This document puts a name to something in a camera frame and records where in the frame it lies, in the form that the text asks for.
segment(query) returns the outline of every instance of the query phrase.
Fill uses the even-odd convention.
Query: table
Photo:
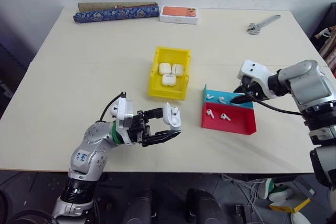
[[[326,63],[291,12],[201,9],[198,25],[161,23],[158,18],[76,24],[65,8],[30,64],[0,120],[0,168],[66,171],[73,150],[106,104],[121,91],[136,110],[158,108],[166,100],[147,95],[156,46],[192,50],[182,133],[146,148],[112,150],[107,172],[308,173],[313,145],[303,119],[255,104],[257,132],[251,136],[201,128],[202,91],[233,91],[241,64],[251,59],[271,71],[305,59]],[[257,36],[250,22],[281,18]],[[268,101],[297,110],[290,95]],[[167,128],[151,120],[152,132]]]

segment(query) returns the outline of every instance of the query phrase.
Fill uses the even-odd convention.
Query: yellow plastic tray
[[[189,81],[190,60],[191,51],[189,49],[157,47],[150,76],[149,95],[152,97],[184,100]],[[175,86],[162,85],[159,64],[163,62],[168,62],[171,65],[182,64],[184,66],[184,73],[181,77],[176,78]]]

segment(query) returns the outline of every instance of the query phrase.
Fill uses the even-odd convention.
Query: white box
[[[194,10],[196,12],[195,16],[177,16],[177,15],[164,15],[163,9],[165,7],[177,7],[177,8],[187,8]],[[185,6],[162,6],[160,10],[160,22],[169,22],[169,23],[181,23],[181,24],[197,24],[199,17],[199,12],[197,7],[185,7]]]

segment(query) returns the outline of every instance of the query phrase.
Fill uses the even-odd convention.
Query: phone box
[[[197,24],[199,12],[197,7],[162,6],[160,22]]]

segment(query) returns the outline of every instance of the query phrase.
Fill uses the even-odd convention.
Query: floor
[[[9,216],[32,208],[51,212],[66,178],[66,173],[0,171],[0,190],[8,198]],[[326,223],[326,218],[330,216],[328,189],[321,186],[313,174],[300,175],[288,185],[310,195],[311,202],[301,213],[312,224]],[[316,192],[314,195],[309,194],[307,185]],[[96,196],[111,203],[108,223],[118,223],[120,213],[125,209],[128,200],[144,188],[151,188],[160,196],[160,216],[157,223],[187,223],[184,220],[184,201],[189,188],[212,193],[220,203],[228,224],[243,223],[241,217],[235,213],[235,205],[246,204],[247,200],[240,189],[230,181],[224,181],[221,174],[105,173],[98,183]],[[269,204],[267,199],[256,200],[257,209],[265,223],[291,223],[289,214],[270,210]],[[252,218],[253,221],[258,220],[255,215]]]

